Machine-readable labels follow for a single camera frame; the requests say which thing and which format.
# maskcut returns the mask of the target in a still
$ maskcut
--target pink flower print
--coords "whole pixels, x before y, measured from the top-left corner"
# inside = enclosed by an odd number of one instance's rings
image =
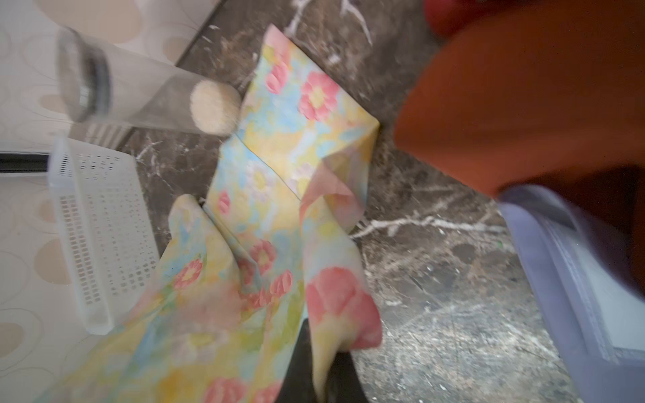
[[[260,389],[255,393],[251,403],[273,403],[277,399],[281,388],[282,382],[276,382],[268,388]]]
[[[247,308],[258,310],[259,308],[265,307],[270,302],[271,296],[263,288],[258,293],[245,296],[245,299]]]
[[[282,59],[289,56],[289,38],[287,38],[275,25],[269,26],[264,36],[264,43],[273,49],[273,53]]]
[[[231,199],[229,198],[226,190],[219,195],[217,207],[219,208],[219,212],[222,214],[227,214],[229,210],[231,210]]]
[[[293,276],[291,271],[286,270],[284,273],[280,274],[269,287],[269,294],[271,294],[271,300],[280,299],[283,295],[287,294],[291,290],[291,285],[293,283]]]
[[[239,379],[217,378],[204,393],[204,403],[237,403],[246,394],[246,385]]]
[[[237,261],[237,267],[242,273],[242,282],[244,284],[251,284],[253,276],[255,275],[255,265],[248,259],[241,258]]]
[[[311,72],[301,88],[298,111],[309,120],[323,121],[336,107],[338,84],[325,73]]]
[[[273,262],[277,255],[275,246],[264,239],[261,239],[257,244],[253,245],[253,248],[251,248],[249,254],[257,263],[257,267],[260,270],[260,275],[263,275],[267,271],[271,270],[271,267],[273,267]]]
[[[379,310],[350,270],[323,269],[307,285],[305,297],[312,326],[318,325],[326,315],[347,315],[359,327],[352,348],[376,347],[381,343]]]
[[[194,259],[188,262],[188,264],[175,276],[174,288],[179,290],[193,284],[201,274],[202,265],[203,264],[199,259]]]
[[[177,308],[174,331],[216,334],[236,327],[243,301],[238,288],[230,282],[209,284],[200,293],[191,295]]]
[[[276,63],[271,69],[271,72],[266,76],[266,87],[269,92],[275,94],[280,93],[286,84],[288,76],[289,68],[287,65],[282,61]]]

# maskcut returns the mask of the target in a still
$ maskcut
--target black strip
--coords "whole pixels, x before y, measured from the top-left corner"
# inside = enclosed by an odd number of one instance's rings
[[[49,154],[0,153],[0,173],[47,172]]]
[[[368,403],[350,353],[338,353],[327,377],[327,402]],[[275,403],[317,403],[309,319],[305,319]]]

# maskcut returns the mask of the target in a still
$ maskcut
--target clear glass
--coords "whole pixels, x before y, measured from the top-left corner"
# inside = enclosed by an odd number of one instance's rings
[[[194,101],[204,101],[204,96],[195,97],[194,92],[208,83],[205,86],[208,95],[214,97],[214,102],[206,98],[207,108],[212,108],[212,111],[208,110],[208,118],[212,116],[215,123],[235,122],[240,97],[230,85],[69,28],[61,31],[58,52],[59,87],[72,120],[210,134],[227,134],[223,132],[230,133],[234,129],[231,124],[199,124],[198,127],[196,121],[199,119],[194,116]],[[76,97],[65,96],[74,91]],[[77,98],[83,96],[79,96],[79,92],[89,93],[80,104]],[[72,113],[79,108],[82,113]]]

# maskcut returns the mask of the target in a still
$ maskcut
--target floral fabric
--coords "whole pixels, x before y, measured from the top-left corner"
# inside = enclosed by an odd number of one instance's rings
[[[347,236],[377,128],[269,27],[205,205],[175,201],[172,240],[137,306],[40,401],[271,403],[307,317],[324,399],[336,352],[381,342]]]

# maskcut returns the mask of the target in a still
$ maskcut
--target black object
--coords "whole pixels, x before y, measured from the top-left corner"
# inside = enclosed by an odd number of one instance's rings
[[[0,173],[47,172],[49,154],[0,153]]]
[[[106,114],[111,106],[112,83],[103,49],[67,27],[61,27],[56,46],[58,90],[67,115],[80,123],[91,115]]]
[[[317,403],[312,378],[312,343],[305,319],[275,403]],[[327,403],[367,403],[350,353],[338,353],[327,378]]]

